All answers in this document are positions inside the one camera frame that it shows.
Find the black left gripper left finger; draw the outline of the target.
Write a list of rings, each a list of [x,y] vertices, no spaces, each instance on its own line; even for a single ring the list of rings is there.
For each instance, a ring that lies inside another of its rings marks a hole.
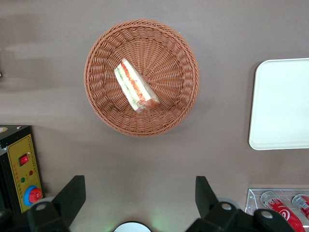
[[[49,202],[42,200],[29,210],[13,215],[11,210],[0,211],[2,232],[69,232],[86,200],[85,177],[76,175]]]

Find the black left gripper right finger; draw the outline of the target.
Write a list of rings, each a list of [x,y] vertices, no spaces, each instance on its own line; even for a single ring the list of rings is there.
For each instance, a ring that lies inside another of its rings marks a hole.
[[[196,177],[195,202],[200,218],[188,232],[293,232],[291,225],[277,212],[258,209],[246,214],[232,203],[221,202],[206,177]]]

